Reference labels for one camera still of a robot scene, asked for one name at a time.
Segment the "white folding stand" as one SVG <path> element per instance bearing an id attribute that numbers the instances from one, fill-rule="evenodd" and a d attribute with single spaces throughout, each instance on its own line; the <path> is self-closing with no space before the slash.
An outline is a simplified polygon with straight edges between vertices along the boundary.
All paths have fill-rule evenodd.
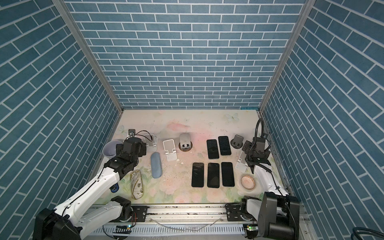
<path id="1" fill-rule="evenodd" d="M 246 156 L 247 154 L 244 151 L 241 151 L 241 154 L 235 165 L 235 169 L 243 174 L 247 171 L 247 168 L 248 168 L 248 164 L 245 160 Z"/>

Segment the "black round stand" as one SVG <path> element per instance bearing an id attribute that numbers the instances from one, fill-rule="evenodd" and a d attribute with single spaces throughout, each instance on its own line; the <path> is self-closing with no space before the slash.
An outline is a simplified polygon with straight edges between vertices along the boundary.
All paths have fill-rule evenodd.
<path id="1" fill-rule="evenodd" d="M 234 138 L 230 141 L 230 144 L 234 149 L 241 149 L 243 147 L 243 141 L 244 137 L 235 135 Z"/>

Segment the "black phone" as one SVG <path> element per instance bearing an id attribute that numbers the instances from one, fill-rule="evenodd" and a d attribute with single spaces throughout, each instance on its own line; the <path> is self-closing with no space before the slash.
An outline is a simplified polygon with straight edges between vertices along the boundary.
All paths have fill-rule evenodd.
<path id="1" fill-rule="evenodd" d="M 208 163 L 207 186 L 215 189 L 220 187 L 220 165 L 217 163 Z"/>
<path id="2" fill-rule="evenodd" d="M 219 136 L 219 148 L 222 156 L 230 156 L 232 154 L 231 145 L 227 136 Z"/>
<path id="3" fill-rule="evenodd" d="M 224 187 L 234 187 L 235 177 L 233 164 L 230 162 L 222 162 L 222 182 Z"/>

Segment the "teal phone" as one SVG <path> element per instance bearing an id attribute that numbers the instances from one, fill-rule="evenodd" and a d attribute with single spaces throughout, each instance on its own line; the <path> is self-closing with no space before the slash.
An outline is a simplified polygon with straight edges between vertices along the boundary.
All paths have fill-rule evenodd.
<path id="1" fill-rule="evenodd" d="M 208 157 L 210 160 L 218 159 L 220 157 L 218 143 L 216 139 L 207 140 L 207 149 Z"/>

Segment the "purple phone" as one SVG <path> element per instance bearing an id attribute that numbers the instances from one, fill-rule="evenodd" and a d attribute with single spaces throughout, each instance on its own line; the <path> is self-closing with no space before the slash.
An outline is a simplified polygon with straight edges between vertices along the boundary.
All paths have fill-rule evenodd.
<path id="1" fill-rule="evenodd" d="M 204 186 L 204 163 L 193 163 L 192 187 L 202 188 Z"/>

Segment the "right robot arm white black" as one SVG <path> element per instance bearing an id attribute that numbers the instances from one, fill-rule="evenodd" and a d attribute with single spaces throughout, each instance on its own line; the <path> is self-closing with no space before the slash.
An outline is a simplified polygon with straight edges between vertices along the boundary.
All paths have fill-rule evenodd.
<path id="1" fill-rule="evenodd" d="M 254 137 L 243 146 L 245 161 L 264 191 L 261 200 L 244 197 L 245 212 L 255 219 L 258 237 L 272 240 L 299 239 L 300 203 L 278 184 L 268 160 L 269 147 L 266 140 Z"/>

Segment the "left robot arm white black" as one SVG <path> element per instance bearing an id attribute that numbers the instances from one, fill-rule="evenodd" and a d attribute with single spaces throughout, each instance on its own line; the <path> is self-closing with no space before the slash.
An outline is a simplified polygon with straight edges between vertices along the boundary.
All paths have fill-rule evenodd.
<path id="1" fill-rule="evenodd" d="M 110 190 L 117 192 L 118 182 L 134 170 L 139 158 L 146 155 L 147 144 L 129 137 L 116 145 L 116 156 L 84 187 L 54 209 L 43 209 L 36 216 L 34 240 L 83 240 L 110 221 L 134 219 L 131 201 L 117 196 L 106 205 L 87 214 L 87 210 Z"/>

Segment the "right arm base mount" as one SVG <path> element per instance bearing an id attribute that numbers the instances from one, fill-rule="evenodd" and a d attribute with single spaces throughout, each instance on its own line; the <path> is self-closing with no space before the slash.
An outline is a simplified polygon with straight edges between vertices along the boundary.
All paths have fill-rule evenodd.
<path id="1" fill-rule="evenodd" d="M 227 203 L 224 206 L 228 222 L 257 222 L 256 218 L 249 214 L 245 207 L 239 203 Z"/>

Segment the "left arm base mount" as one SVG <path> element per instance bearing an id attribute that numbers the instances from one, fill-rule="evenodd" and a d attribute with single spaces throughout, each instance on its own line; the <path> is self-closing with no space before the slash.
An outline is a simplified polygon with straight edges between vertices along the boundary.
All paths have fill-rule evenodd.
<path id="1" fill-rule="evenodd" d="M 112 220 L 113 223 L 143 223 L 146 221 L 148 206 L 130 206 L 129 210 L 123 210 L 122 215 Z"/>

